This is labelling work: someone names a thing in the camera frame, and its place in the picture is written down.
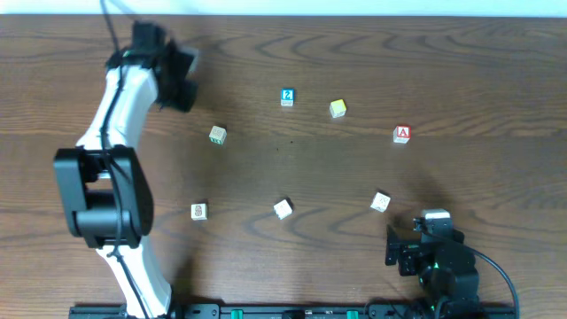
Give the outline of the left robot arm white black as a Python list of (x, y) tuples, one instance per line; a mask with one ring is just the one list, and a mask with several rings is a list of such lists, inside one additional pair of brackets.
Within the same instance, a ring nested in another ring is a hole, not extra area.
[(137, 21), (132, 43), (106, 62), (105, 93), (73, 148), (57, 150), (53, 166), (66, 224), (95, 250), (117, 279), (126, 303), (99, 310), (75, 307), (72, 318), (183, 318), (151, 247), (154, 203), (136, 149), (152, 105), (187, 113), (198, 85), (188, 75), (198, 51)]

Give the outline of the red letter I block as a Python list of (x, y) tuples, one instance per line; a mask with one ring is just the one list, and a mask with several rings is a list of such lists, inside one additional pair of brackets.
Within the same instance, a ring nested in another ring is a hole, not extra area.
[(207, 204), (198, 203), (192, 204), (190, 216), (193, 221), (203, 221), (207, 219)]

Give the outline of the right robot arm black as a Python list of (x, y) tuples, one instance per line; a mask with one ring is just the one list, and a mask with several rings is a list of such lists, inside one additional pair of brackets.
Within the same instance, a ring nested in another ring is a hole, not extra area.
[(402, 239), (387, 227), (385, 264), (397, 265), (401, 276), (416, 276), (426, 296), (412, 302), (405, 318), (480, 318), (479, 274), (473, 253), (463, 247), (447, 213), (414, 219), (416, 240)]

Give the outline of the blue number 2 block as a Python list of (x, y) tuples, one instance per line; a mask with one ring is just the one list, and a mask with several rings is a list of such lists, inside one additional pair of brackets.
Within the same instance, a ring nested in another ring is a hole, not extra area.
[(281, 106), (293, 106), (295, 100), (295, 90), (294, 89), (281, 89), (280, 95), (280, 105)]

